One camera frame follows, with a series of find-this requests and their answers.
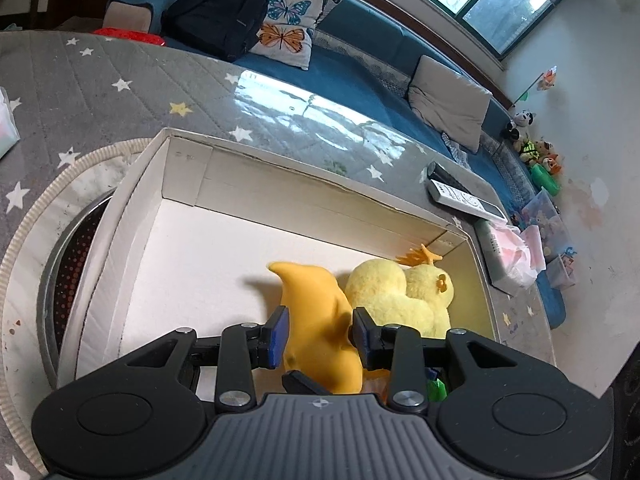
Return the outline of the orange rubber toy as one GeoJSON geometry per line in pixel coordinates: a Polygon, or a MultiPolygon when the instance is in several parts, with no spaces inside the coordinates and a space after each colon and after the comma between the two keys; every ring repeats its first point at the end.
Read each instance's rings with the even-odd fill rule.
{"type": "Polygon", "coordinates": [[[333,394],[360,393],[363,368],[348,338],[352,306],[334,275],[321,266],[284,261],[268,269],[280,278],[281,304],[290,315],[284,369],[299,370],[333,394]]]}

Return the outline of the green plastic toy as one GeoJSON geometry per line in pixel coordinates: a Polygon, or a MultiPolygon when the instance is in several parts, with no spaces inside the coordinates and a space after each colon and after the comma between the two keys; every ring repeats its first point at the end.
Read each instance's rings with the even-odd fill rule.
{"type": "Polygon", "coordinates": [[[442,381],[439,375],[438,368],[427,367],[426,374],[426,388],[427,388],[427,400],[430,402],[442,402],[448,396],[448,391],[445,383],[442,381]]]}

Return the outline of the cardboard shoe box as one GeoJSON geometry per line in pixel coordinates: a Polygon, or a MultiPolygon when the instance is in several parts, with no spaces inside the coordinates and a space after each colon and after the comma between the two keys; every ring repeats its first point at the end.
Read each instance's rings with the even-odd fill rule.
{"type": "Polygon", "coordinates": [[[66,385],[179,327],[201,336],[264,322],[279,299],[268,266],[344,278],[418,246],[454,280],[453,326],[497,324],[471,237],[443,214],[296,160],[163,129],[116,188],[88,252],[60,358],[66,385]]]}

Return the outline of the pink tissue pack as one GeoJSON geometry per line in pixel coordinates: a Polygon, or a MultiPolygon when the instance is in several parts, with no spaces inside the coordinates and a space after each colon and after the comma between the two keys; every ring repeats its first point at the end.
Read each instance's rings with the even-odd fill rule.
{"type": "Polygon", "coordinates": [[[546,270],[538,226],[516,226],[478,220],[474,229],[491,285],[510,296],[532,286],[546,270]]]}

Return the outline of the white remote control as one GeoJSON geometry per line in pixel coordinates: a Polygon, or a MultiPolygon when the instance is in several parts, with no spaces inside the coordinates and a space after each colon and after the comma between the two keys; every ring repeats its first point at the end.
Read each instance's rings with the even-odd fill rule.
{"type": "Polygon", "coordinates": [[[426,189],[436,204],[494,223],[508,223],[498,206],[469,193],[438,162],[431,162],[426,168],[426,189]]]}

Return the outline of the small clear toy box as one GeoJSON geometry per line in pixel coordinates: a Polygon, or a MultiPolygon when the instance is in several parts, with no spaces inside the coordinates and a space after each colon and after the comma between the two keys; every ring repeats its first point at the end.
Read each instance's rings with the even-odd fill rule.
{"type": "Polygon", "coordinates": [[[564,290],[577,284],[576,255],[577,252],[573,247],[567,247],[547,264],[547,278],[552,288],[564,290]]]}

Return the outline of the clear plastic toy bin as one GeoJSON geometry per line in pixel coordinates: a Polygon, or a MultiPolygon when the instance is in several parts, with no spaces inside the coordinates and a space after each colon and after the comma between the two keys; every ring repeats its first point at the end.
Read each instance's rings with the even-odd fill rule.
{"type": "Polygon", "coordinates": [[[573,248],[566,225],[544,188],[525,205],[521,218],[526,226],[538,226],[542,252],[547,261],[573,248]]]}

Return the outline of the round induction cooktop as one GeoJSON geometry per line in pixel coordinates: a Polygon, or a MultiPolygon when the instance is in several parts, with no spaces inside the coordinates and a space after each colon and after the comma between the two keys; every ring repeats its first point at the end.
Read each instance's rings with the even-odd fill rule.
{"type": "Polygon", "coordinates": [[[53,389],[70,310],[91,243],[113,196],[108,191],[85,207],[62,231],[44,265],[37,299],[37,334],[44,372],[53,389]]]}

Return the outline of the green bottle toy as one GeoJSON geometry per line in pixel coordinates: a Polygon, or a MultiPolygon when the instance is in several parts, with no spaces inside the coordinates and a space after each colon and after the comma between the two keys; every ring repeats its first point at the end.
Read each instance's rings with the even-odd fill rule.
{"type": "Polygon", "coordinates": [[[546,190],[551,196],[557,196],[560,192],[558,182],[554,180],[549,171],[541,164],[536,164],[530,168],[530,174],[534,185],[541,190],[546,190]]]}

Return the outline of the grey cushion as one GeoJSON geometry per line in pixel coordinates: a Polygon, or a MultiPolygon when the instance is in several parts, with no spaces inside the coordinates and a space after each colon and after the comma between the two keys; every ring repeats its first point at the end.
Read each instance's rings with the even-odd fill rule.
{"type": "Polygon", "coordinates": [[[422,55],[407,92],[422,122],[472,153],[480,147],[482,125],[492,94],[468,77],[422,55]]]}

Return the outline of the panda plush toy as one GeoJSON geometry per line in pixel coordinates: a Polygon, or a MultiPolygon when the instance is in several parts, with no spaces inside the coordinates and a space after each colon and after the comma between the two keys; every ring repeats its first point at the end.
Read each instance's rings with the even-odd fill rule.
{"type": "Polygon", "coordinates": [[[518,128],[528,128],[534,122],[535,117],[535,113],[530,112],[529,110],[522,110],[513,116],[512,122],[518,128]]]}

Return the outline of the blue sofa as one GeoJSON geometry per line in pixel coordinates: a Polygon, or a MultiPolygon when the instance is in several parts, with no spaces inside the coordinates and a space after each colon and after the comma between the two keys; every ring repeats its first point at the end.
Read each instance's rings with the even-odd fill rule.
{"type": "MultiPolygon", "coordinates": [[[[104,24],[150,32],[163,37],[169,47],[183,49],[183,42],[160,27],[160,18],[175,1],[110,0],[104,24]]],[[[240,63],[318,92],[445,153],[447,148],[439,133],[413,115],[406,99],[422,58],[431,58],[472,81],[478,79],[447,53],[370,3],[326,0],[326,10],[314,31],[308,70],[257,54],[245,55],[240,63]]],[[[482,125],[480,148],[469,157],[469,163],[494,187],[508,213],[519,214],[538,191],[516,151],[501,135],[510,121],[500,100],[492,98],[482,125]]]]}

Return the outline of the white tissue pack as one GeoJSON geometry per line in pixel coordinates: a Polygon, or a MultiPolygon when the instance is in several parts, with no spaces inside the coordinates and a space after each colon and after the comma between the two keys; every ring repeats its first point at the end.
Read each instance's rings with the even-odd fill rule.
{"type": "Polygon", "coordinates": [[[3,157],[17,142],[21,140],[13,116],[6,89],[1,89],[0,99],[0,157],[3,157]]]}

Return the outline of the dark backpack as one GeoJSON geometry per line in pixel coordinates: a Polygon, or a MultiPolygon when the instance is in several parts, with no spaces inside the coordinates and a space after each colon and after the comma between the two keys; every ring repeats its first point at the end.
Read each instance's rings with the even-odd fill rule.
{"type": "Polygon", "coordinates": [[[267,11],[268,0],[177,0],[160,24],[166,36],[233,62],[258,43],[267,11]]]}

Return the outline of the butterfly print pillow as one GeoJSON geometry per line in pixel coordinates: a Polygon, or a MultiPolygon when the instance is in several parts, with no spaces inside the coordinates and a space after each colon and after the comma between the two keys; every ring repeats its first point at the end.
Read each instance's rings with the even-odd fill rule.
{"type": "Polygon", "coordinates": [[[314,32],[342,0],[268,0],[267,14],[258,32],[256,55],[308,70],[314,32]]]}

